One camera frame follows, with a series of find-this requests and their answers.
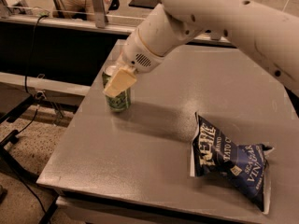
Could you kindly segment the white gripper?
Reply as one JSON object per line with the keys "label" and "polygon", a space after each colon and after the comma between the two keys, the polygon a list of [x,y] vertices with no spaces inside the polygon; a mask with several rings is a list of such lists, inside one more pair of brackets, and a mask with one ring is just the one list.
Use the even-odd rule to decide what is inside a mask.
{"label": "white gripper", "polygon": [[164,57],[155,55],[144,45],[139,30],[136,29],[125,41],[121,55],[116,60],[117,66],[105,69],[109,80],[104,86],[104,94],[112,98],[118,96],[136,83],[135,70],[139,73],[148,73],[163,60]]}

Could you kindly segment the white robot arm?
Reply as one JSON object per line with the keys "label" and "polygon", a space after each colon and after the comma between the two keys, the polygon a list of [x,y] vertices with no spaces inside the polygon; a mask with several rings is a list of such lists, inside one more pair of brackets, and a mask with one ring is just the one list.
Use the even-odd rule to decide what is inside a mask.
{"label": "white robot arm", "polygon": [[161,0],[127,38],[104,94],[132,87],[137,73],[153,70],[207,30],[299,96],[299,18],[251,0]]}

